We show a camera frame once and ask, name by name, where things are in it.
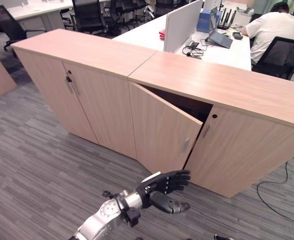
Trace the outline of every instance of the dark hair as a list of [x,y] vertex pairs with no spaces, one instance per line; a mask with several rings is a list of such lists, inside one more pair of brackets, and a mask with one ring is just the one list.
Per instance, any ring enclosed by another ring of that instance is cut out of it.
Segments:
[[287,2],[285,1],[277,2],[274,6],[272,6],[270,12],[281,12],[281,10],[289,13],[289,7]]

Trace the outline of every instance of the office floor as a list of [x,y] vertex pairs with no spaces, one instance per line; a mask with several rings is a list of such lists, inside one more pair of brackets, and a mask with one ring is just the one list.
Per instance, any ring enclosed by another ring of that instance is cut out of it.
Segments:
[[[68,134],[10,52],[0,59],[18,87],[0,97],[0,240],[67,240],[106,200],[103,190],[133,190],[149,172],[137,161]],[[294,219],[294,160],[287,184],[261,188],[263,198]],[[284,165],[263,180],[282,181]],[[151,207],[139,225],[121,225],[110,240],[294,240],[294,223],[258,198],[256,184],[224,198],[190,184],[173,196],[191,209],[167,215]]]

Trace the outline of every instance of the red object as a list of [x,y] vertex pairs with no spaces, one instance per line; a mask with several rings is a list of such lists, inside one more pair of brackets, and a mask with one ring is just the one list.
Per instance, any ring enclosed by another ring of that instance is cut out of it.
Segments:
[[160,37],[160,40],[165,40],[165,32],[166,32],[165,29],[159,31],[159,37]]

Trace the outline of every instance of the blue box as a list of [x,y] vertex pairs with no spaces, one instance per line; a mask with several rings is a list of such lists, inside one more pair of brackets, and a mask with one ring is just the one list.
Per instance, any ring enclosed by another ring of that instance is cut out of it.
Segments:
[[[219,19],[221,18],[221,15],[222,15],[222,12],[217,11],[216,26],[218,26],[218,22],[219,22]],[[204,9],[199,14],[198,24],[197,24],[197,32],[209,33],[210,22],[211,22],[211,10]]]

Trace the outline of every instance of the desk leg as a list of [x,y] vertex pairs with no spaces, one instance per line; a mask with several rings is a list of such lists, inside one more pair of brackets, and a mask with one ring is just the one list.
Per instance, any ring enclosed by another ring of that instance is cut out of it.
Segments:
[[43,14],[41,15],[41,20],[47,32],[65,28],[60,11]]

